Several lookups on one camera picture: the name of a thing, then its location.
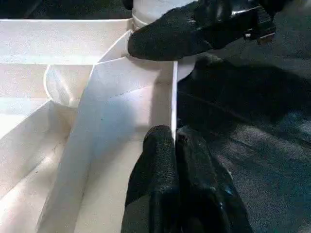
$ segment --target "gloved hand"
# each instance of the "gloved hand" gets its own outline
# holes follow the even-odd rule
[[[285,0],[198,0],[168,11],[133,33],[129,53],[140,59],[178,60],[210,49],[222,49],[245,37],[265,38],[275,32],[273,16]],[[133,0],[123,0],[132,9]]]
[[[152,128],[130,176],[122,233],[250,233],[229,172],[198,132]]]

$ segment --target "white panel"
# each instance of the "white panel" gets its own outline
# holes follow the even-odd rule
[[[46,101],[47,99],[0,98],[0,138]]]
[[[154,83],[171,84],[172,67],[172,62],[151,62],[124,57],[97,64],[93,73],[103,83],[101,95],[110,98]]]
[[[87,177],[90,177],[90,183],[96,182],[96,174],[101,169],[100,184],[94,192],[94,187],[90,184],[91,191],[86,190],[85,202],[95,200],[93,195],[101,188],[103,190],[100,195],[103,198],[108,198],[110,192],[119,190],[114,200],[106,200],[108,206],[114,206],[116,218],[101,232],[121,226],[119,223],[127,179],[140,154],[142,139],[151,126],[171,124],[172,76],[172,63],[121,58],[96,65],[81,98],[75,124],[60,162],[55,186],[45,204],[38,232],[73,232]],[[129,148],[131,154],[126,156],[125,151],[122,152],[123,146]],[[98,160],[99,166],[96,167],[97,162],[94,162],[95,167],[88,172],[91,158]],[[118,159],[122,163],[120,166],[106,163],[114,163]],[[124,173],[120,173],[122,167],[125,167]],[[115,182],[105,185],[108,177],[116,179]],[[94,217],[88,207],[83,208],[80,215],[82,217],[79,219],[85,217],[91,220]],[[101,221],[108,223],[110,218]],[[84,223],[83,220],[77,226],[84,226]],[[101,223],[93,225],[93,232],[97,232],[101,226]]]
[[[0,139],[0,197],[3,197],[69,133],[48,101]]]
[[[128,30],[123,36],[121,36],[103,55],[98,63],[115,60],[128,55],[127,42],[132,34],[132,30]]]
[[[0,97],[46,98],[43,87],[46,67],[36,64],[0,64]]]
[[[0,20],[0,63],[94,64],[132,20]]]
[[[1,233],[34,233],[46,197],[55,179],[65,139],[0,200]]]

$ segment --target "white foam board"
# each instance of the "white foam board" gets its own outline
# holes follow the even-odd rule
[[[155,125],[175,135],[188,72],[131,58],[131,27],[0,20],[0,232],[119,231],[143,138]]]

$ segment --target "glove finger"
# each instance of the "glove finger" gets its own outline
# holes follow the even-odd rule
[[[122,0],[124,7],[127,10],[132,10],[133,9],[133,0]]]
[[[149,130],[129,179],[122,232],[173,232],[179,212],[179,181],[172,132]]]
[[[154,61],[179,60],[211,49],[194,20],[197,2],[175,8],[132,34],[130,55]]]
[[[182,209],[186,213],[183,230],[231,232],[225,202],[219,192],[217,175],[204,138],[197,131],[183,127],[177,132],[176,151]]]
[[[217,174],[218,186],[225,201],[226,212],[232,231],[241,233],[253,232],[248,221],[246,207],[233,184],[230,173],[213,156],[211,156],[211,161]]]

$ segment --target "white tube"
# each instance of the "white tube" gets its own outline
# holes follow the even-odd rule
[[[133,0],[134,30],[150,24],[169,10],[185,6],[197,0]],[[179,61],[178,81],[187,77],[194,69],[196,57],[187,57]]]
[[[134,25],[138,28],[150,24],[169,10],[196,0],[133,0]]]

